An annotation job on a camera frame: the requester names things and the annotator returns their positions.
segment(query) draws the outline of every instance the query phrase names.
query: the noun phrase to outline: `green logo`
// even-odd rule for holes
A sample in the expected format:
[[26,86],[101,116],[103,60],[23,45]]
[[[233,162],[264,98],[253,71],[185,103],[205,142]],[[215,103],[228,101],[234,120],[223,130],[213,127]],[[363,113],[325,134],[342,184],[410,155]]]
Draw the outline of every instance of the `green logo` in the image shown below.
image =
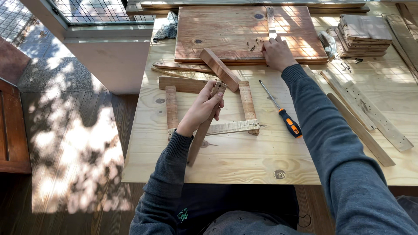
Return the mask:
[[187,207],[184,208],[180,213],[177,214],[177,218],[183,222],[183,220],[187,219],[189,212],[187,211]]

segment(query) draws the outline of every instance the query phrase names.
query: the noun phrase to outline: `wooden deck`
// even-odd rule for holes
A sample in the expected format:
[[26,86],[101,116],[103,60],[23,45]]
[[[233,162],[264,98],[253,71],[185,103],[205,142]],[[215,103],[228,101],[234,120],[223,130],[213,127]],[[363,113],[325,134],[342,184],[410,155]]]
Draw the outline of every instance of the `wooden deck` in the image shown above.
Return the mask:
[[[137,101],[109,92],[22,93],[33,175],[0,174],[0,234],[128,234],[144,186],[120,182]],[[312,218],[298,230],[334,234],[321,186],[296,192],[300,215]]]

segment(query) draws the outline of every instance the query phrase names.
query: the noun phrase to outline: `gray sweater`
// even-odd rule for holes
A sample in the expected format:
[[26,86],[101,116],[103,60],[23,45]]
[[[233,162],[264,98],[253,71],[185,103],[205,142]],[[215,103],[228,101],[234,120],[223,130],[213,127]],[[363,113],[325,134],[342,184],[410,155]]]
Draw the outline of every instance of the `gray sweater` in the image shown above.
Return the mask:
[[[359,138],[318,85],[298,64],[287,67],[282,78],[289,87],[303,138],[336,219],[336,233],[418,234],[418,226],[387,188],[379,164],[364,154]],[[181,197],[191,141],[173,134],[144,186],[130,234],[176,233],[177,199]],[[227,212],[204,234],[300,234],[263,218],[253,212]]]

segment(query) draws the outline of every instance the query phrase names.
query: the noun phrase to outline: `wire mesh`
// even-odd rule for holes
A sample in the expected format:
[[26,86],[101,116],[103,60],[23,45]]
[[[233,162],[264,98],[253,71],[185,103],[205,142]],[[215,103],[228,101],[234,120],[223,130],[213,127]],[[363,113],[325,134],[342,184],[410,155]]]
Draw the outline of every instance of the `wire mesh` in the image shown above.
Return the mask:
[[[70,23],[132,22],[121,0],[53,0]],[[154,21],[154,15],[138,15],[135,21]]]

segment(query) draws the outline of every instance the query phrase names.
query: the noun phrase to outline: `orange screwdriver handle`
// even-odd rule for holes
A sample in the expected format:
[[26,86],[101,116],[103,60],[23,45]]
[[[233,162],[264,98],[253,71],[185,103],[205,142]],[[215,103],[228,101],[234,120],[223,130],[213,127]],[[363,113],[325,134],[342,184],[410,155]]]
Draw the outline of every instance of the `orange screwdriver handle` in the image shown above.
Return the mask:
[[292,134],[295,138],[300,138],[302,136],[302,131],[299,125],[295,121],[293,121],[293,119],[286,113],[286,110],[280,109],[279,115],[282,116],[283,121],[285,122],[290,134]]

